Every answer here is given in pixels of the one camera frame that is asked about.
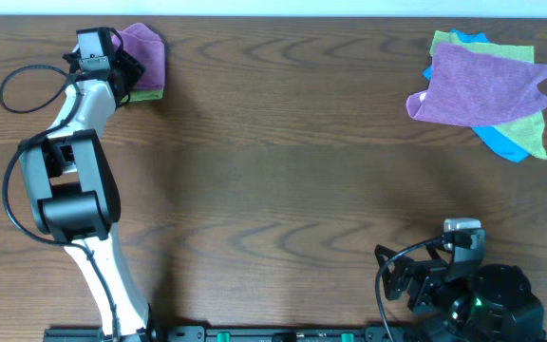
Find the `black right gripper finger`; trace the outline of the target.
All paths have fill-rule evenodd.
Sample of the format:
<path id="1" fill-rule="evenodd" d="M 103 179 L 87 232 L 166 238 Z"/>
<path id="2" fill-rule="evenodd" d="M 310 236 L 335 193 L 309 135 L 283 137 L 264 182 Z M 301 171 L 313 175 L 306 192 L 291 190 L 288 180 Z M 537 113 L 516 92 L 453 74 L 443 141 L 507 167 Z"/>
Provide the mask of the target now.
<path id="1" fill-rule="evenodd" d="M 381 265 L 384 294 L 387 300 L 398 300 L 410 282 L 410 267 L 405 263 L 395 264 L 393 270 Z"/>
<path id="2" fill-rule="evenodd" d="M 421 248 L 421 245 L 411 245 L 403 250 L 394 251 L 383 245 L 377 245 L 374 250 L 380 270 L 385 273 L 408 273 L 425 265 L 425 260 L 415 260 L 408 254 Z"/>

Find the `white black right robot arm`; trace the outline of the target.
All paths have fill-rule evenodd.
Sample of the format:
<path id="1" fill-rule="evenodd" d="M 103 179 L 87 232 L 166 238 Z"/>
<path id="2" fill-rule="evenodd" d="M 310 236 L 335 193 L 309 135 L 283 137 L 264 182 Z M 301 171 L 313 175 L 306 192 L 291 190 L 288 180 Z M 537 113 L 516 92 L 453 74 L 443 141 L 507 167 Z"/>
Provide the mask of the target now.
<path id="1" fill-rule="evenodd" d="M 482 265 L 484 248 L 434 239 L 400 252 L 374 250 L 377 306 L 384 341 L 546 341 L 544 308 L 517 266 Z M 408 295 L 407 307 L 425 319 L 410 327 L 388 323 L 383 300 Z"/>

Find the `purple microfiber cloth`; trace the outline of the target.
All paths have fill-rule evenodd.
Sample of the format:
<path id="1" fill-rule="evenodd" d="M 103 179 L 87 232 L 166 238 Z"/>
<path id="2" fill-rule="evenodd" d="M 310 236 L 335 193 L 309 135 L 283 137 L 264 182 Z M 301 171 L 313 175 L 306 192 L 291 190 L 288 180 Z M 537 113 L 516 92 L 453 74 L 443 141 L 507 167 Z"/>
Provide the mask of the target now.
<path id="1" fill-rule="evenodd" d="M 164 90 L 165 87 L 165 47 L 157 33 L 143 23 L 135 23 L 120 31 L 124 49 L 145 66 L 132 91 Z"/>

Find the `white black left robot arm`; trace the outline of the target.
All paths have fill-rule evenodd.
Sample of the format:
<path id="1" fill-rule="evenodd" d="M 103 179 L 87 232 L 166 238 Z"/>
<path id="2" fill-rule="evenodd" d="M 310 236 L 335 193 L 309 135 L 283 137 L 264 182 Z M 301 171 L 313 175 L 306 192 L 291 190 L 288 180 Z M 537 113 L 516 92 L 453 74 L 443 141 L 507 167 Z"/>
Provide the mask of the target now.
<path id="1" fill-rule="evenodd" d="M 52 125 L 22 141 L 19 164 L 38 241 L 62 247 L 95 299 L 102 326 L 94 341 L 157 341 L 150 306 L 130 274 L 119 240 L 121 199 L 100 137 L 107 120 L 130 100 L 143 66 L 113 28 L 81 29 Z"/>

